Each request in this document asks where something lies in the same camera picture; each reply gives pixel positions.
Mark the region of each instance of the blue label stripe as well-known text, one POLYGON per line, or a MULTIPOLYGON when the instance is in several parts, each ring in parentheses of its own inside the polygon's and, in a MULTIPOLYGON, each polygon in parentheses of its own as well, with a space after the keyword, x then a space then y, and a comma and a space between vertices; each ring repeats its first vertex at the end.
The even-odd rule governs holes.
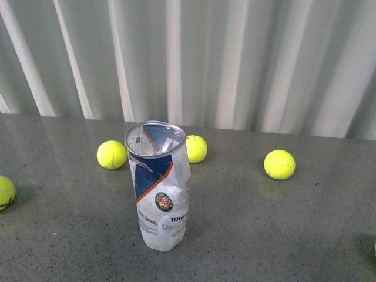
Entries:
POLYGON ((135 193, 139 202, 169 175, 173 162, 171 155, 159 159, 144 159, 130 154, 136 163, 135 193))

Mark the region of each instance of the wilson logo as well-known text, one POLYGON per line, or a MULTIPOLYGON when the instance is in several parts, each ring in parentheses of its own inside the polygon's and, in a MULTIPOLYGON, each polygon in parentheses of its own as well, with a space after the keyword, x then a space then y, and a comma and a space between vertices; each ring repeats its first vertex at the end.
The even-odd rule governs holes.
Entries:
POLYGON ((176 222, 176 221, 182 220, 185 217, 186 217, 186 214, 179 216, 179 217, 171 217, 171 221, 176 222))
POLYGON ((163 192, 160 192, 155 196, 155 204, 157 205, 158 209, 164 212, 171 211, 174 207, 174 204, 170 197, 163 192))

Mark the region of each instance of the metal rim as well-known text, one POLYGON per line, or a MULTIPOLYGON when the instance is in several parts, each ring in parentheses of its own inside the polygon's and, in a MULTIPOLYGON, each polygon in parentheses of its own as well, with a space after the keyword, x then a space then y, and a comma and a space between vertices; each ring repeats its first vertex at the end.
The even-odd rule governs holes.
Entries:
POLYGON ((140 123, 137 123, 135 125, 133 125, 131 128, 128 129, 128 131, 125 133, 125 138, 124 138, 124 143, 125 143, 125 146, 127 148, 127 150, 135 155, 135 156, 138 156, 138 157, 143 157, 145 159, 156 159, 158 157, 164 157, 164 156, 167 156, 167 155, 170 155, 172 152, 176 151, 178 148, 182 147, 185 142, 186 142, 186 134, 184 132, 183 129, 181 129, 180 127, 176 126, 176 125, 172 125, 171 123, 167 123, 167 122, 160 122, 160 121, 157 121, 157 120, 148 120, 146 122, 140 122, 140 123), (181 143, 179 143, 177 146, 175 146, 174 148, 172 148, 171 150, 168 150, 168 151, 165 151, 165 152, 161 152, 161 153, 158 153, 158 154, 155 154, 155 155, 143 155, 143 154, 138 154, 136 153, 135 151, 133 151, 129 144, 128 144, 128 137, 129 137, 129 134, 135 130, 137 127, 142 127, 144 125, 159 125, 159 126, 165 126, 165 127, 169 127, 175 131, 178 131, 179 133, 182 134, 183 136, 183 141, 181 143))

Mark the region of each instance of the can opening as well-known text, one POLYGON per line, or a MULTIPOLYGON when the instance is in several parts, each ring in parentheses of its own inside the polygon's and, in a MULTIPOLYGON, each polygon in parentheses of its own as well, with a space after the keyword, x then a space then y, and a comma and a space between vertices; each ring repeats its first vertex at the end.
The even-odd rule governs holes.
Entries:
POLYGON ((186 140, 185 132, 170 123, 148 121, 132 126, 125 135, 125 146, 140 157, 162 157, 178 149, 186 140))

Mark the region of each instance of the label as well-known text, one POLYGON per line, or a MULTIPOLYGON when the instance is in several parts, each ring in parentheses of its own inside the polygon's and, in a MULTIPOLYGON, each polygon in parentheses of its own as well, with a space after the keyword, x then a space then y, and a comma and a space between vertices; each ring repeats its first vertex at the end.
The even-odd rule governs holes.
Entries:
POLYGON ((185 231, 187 211, 177 211, 163 216, 158 222, 161 235, 174 238, 185 231))
POLYGON ((160 192, 155 196, 155 205, 158 207, 158 209, 164 212, 171 211, 174 207, 171 198, 163 192, 160 192))

